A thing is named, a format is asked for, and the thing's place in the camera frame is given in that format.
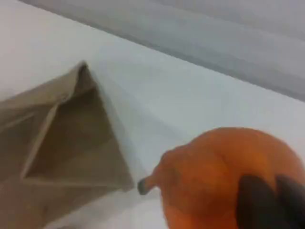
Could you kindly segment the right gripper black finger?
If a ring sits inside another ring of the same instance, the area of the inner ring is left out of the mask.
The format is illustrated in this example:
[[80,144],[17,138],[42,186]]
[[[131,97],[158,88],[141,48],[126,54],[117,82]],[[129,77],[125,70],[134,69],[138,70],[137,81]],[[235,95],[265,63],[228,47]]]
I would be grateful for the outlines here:
[[290,228],[274,191],[252,175],[239,180],[235,216],[240,229]]
[[281,205],[292,229],[305,228],[305,186],[287,176],[277,176]]

